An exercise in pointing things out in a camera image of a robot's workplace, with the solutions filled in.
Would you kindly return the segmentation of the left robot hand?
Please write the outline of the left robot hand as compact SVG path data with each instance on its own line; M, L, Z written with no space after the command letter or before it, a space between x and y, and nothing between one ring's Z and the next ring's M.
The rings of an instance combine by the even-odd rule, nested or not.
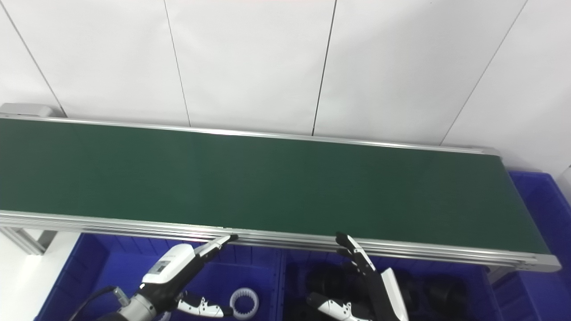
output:
M237 234L230 234L217 237L197 248L187 243L170 248L148 270L133 297L135 303L148 313L141 320L151 321L174 309L200 317L232 317L233 308L191 294L185 288L226 244L238 238Z

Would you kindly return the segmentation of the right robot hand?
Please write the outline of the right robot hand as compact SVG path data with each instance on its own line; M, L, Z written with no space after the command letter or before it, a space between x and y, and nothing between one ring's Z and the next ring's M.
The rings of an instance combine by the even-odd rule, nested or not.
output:
M362 280L368 305L326 297L312 292L306 298L310 307L335 321L407 321L405 301L394 271L378 272L365 249L350 235L337 231L337 253L349 258L349 270Z

